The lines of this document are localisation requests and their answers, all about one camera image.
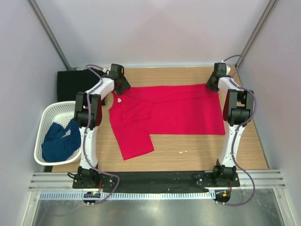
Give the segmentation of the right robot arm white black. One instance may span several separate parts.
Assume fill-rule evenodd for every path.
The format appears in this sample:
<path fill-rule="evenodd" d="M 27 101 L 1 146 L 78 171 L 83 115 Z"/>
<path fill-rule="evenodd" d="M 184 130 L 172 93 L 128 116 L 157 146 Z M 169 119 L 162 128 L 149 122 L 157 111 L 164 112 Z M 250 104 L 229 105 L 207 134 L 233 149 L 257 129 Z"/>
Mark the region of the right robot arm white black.
<path fill-rule="evenodd" d="M 212 181 L 217 186 L 227 186 L 236 180 L 236 158 L 241 136 L 256 112 L 254 92 L 238 85 L 229 72 L 230 67 L 224 62 L 215 63 L 206 83 L 210 90 L 221 90 L 226 94 L 222 112 L 226 134 L 222 152 L 211 173 Z"/>

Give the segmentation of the red t shirt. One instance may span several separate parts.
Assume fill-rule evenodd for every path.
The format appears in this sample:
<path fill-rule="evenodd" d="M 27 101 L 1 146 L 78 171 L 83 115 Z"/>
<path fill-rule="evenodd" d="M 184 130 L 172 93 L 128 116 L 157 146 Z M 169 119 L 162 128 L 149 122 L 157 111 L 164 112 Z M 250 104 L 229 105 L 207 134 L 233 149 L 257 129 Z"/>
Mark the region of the red t shirt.
<path fill-rule="evenodd" d="M 113 94 L 110 123 L 124 160 L 154 151 L 151 135 L 225 135 L 219 94 L 205 84 Z"/>

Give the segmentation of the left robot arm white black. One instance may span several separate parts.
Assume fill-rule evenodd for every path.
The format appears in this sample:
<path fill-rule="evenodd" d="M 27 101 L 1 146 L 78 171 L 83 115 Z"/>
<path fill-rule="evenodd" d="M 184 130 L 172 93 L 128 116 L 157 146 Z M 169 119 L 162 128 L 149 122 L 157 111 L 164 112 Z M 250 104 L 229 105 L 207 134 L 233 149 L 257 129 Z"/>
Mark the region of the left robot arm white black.
<path fill-rule="evenodd" d="M 101 182 L 96 156 L 96 137 L 102 121 L 102 101 L 111 92 L 119 95 L 131 86 L 124 75 L 124 66 L 111 64 L 109 69 L 96 65 L 86 68 L 99 78 L 90 89 L 76 94 L 74 119 L 81 137 L 81 159 L 73 188 L 95 188 Z"/>

